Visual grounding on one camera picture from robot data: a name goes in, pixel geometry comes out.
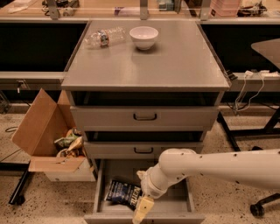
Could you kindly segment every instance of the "white bowl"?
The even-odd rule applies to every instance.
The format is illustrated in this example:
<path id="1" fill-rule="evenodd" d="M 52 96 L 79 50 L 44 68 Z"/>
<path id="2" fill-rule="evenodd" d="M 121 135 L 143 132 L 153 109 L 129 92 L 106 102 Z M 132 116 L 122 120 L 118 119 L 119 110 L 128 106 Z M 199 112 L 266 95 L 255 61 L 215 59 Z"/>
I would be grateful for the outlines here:
<path id="1" fill-rule="evenodd" d="M 158 31 L 149 26 L 138 26 L 131 29 L 129 35 L 138 49 L 148 50 L 156 43 Z"/>

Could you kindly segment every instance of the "drawer handle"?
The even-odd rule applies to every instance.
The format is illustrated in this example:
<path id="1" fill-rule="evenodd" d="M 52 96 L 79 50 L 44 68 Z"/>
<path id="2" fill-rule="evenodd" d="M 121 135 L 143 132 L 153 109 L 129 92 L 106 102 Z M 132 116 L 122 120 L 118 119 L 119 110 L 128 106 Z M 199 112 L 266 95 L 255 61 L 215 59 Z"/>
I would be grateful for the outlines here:
<path id="1" fill-rule="evenodd" d="M 150 150 L 138 150 L 136 147 L 134 147 L 134 152 L 137 154 L 151 154 L 153 153 L 154 148 L 150 147 Z"/>
<path id="2" fill-rule="evenodd" d="M 154 116 L 150 116 L 150 117 L 148 117 L 148 116 L 137 116 L 136 114 L 133 114 L 133 118 L 134 118 L 134 120 L 136 120 L 136 121 L 155 121 L 157 118 L 158 118 L 158 116 L 157 116 L 157 114 L 154 114 Z"/>

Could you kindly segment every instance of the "countertop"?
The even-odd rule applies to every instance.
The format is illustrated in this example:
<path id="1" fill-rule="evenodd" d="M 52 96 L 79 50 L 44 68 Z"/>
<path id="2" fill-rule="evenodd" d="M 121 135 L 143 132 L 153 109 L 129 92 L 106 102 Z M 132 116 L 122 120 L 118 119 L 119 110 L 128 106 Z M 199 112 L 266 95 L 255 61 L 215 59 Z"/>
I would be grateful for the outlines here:
<path id="1" fill-rule="evenodd" d="M 62 83 L 65 90 L 223 91 L 229 85 L 193 20 L 96 19 L 87 34 L 123 26 L 125 43 L 88 49 L 82 42 Z M 136 49 L 130 29 L 148 25 L 159 31 L 147 51 Z"/>

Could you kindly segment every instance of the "electrical cable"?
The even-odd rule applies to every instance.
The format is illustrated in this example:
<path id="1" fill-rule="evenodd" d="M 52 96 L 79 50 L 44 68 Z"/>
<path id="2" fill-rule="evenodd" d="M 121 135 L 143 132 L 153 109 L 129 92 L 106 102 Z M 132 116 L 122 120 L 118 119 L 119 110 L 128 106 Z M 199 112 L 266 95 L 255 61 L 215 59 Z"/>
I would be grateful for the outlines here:
<path id="1" fill-rule="evenodd" d="M 247 77 L 247 75 L 245 74 L 245 76 L 244 76 L 244 84 L 243 84 L 243 87 L 242 87 L 240 93 L 238 94 L 238 96 L 236 97 L 235 102 L 234 102 L 234 105 L 235 105 L 234 111 L 235 111 L 235 112 L 238 111 L 238 101 L 239 101 L 240 98 L 242 97 L 242 93 L 243 93 L 243 91 L 244 91 L 244 88 L 246 87 L 246 77 Z"/>
<path id="2" fill-rule="evenodd" d="M 27 104 L 27 106 L 28 106 L 28 107 L 30 107 L 30 106 L 31 106 L 29 102 L 24 101 L 24 100 L 21 100 L 21 101 L 22 101 L 22 102 L 24 102 L 25 104 Z"/>
<path id="3" fill-rule="evenodd" d="M 259 95 L 259 93 L 262 91 L 263 87 L 264 87 L 264 79 L 262 77 L 262 75 L 260 73 L 258 73 L 258 75 L 260 76 L 261 80 L 262 80 L 262 86 L 261 88 L 257 91 L 257 93 L 255 95 L 253 95 L 251 98 L 248 99 L 248 106 L 246 108 L 240 108 L 238 109 L 238 107 L 236 107 L 235 111 L 236 112 L 239 112 L 239 111 L 243 111 L 243 110 L 246 110 L 250 107 L 250 103 L 251 103 L 251 100 L 255 97 L 257 97 Z"/>
<path id="4" fill-rule="evenodd" d="M 5 132 L 14 132 L 17 130 L 18 127 L 9 127 L 8 129 L 5 130 Z"/>
<path id="5" fill-rule="evenodd" d="M 14 155 L 15 153 L 17 153 L 18 151 L 21 151 L 21 149 L 14 151 L 13 153 L 11 153 L 9 156 L 3 158 L 0 160 L 0 163 L 3 162 L 6 158 L 9 158 L 10 156 Z"/>
<path id="6" fill-rule="evenodd" d="M 227 104 L 227 106 L 228 106 L 229 108 L 231 108 L 231 109 L 235 112 L 234 107 L 231 106 L 231 105 L 229 105 L 228 101 L 226 102 L 226 104 Z M 247 105 L 248 105 L 248 104 L 246 103 L 245 105 L 243 105 L 243 106 L 241 107 L 241 109 L 245 108 Z"/>
<path id="7" fill-rule="evenodd" d="M 265 106 L 265 107 L 268 107 L 268 108 L 270 108 L 270 109 L 277 110 L 276 108 L 272 108 L 270 105 L 265 104 L 265 103 L 263 103 L 263 102 L 260 102 L 260 104 L 263 105 L 263 106 Z"/>

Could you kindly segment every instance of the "terrazzo floor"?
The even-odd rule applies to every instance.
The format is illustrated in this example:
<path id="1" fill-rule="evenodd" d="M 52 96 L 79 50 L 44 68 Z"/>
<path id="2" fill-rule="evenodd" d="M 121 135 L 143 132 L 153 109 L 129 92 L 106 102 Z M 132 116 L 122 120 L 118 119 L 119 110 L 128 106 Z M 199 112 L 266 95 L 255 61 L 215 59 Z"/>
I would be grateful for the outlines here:
<path id="1" fill-rule="evenodd" d="M 240 116 L 226 112 L 224 116 L 231 129 L 262 128 L 270 119 L 270 114 L 266 112 Z M 12 132 L 5 130 L 17 127 L 23 117 L 24 114 L 0 114 L 0 160 L 18 150 L 11 142 Z M 243 151 L 255 145 L 264 149 L 280 149 L 279 137 L 245 138 L 238 144 Z M 204 145 L 202 153 L 232 151 L 218 122 L 206 134 Z M 4 160 L 17 163 L 26 161 L 29 161 L 29 156 L 22 151 Z M 19 173 L 0 174 L 0 223 L 85 224 L 83 216 L 93 212 L 95 182 L 51 182 L 44 173 L 33 173 L 25 185 L 25 203 L 17 206 L 8 202 L 18 184 Z M 251 204 L 273 192 L 201 176 L 190 177 L 190 185 L 196 212 L 206 217 L 203 224 L 280 223 L 280 200 L 264 206 L 265 215 L 262 218 L 255 218 L 249 211 Z"/>

